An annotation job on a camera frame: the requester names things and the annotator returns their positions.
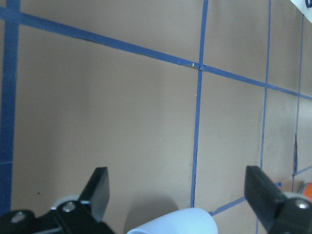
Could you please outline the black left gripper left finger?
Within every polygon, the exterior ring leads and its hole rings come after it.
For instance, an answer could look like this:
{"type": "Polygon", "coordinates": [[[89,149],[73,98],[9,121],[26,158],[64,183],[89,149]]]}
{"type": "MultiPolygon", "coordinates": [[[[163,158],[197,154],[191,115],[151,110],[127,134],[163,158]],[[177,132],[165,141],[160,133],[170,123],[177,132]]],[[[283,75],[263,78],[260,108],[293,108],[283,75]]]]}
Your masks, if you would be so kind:
{"type": "Polygon", "coordinates": [[[110,197],[107,167],[97,167],[79,196],[97,222],[102,222],[110,197]]]}

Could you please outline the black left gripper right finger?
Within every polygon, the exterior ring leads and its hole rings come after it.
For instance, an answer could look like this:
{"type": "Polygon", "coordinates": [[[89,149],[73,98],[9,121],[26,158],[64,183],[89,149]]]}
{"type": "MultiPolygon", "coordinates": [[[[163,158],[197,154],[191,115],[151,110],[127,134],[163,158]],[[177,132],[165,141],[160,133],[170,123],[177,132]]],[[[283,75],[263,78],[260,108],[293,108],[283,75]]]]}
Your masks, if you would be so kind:
{"type": "Polygon", "coordinates": [[[257,166],[247,166],[244,197],[262,224],[273,224],[285,203],[283,192],[257,166]]]}

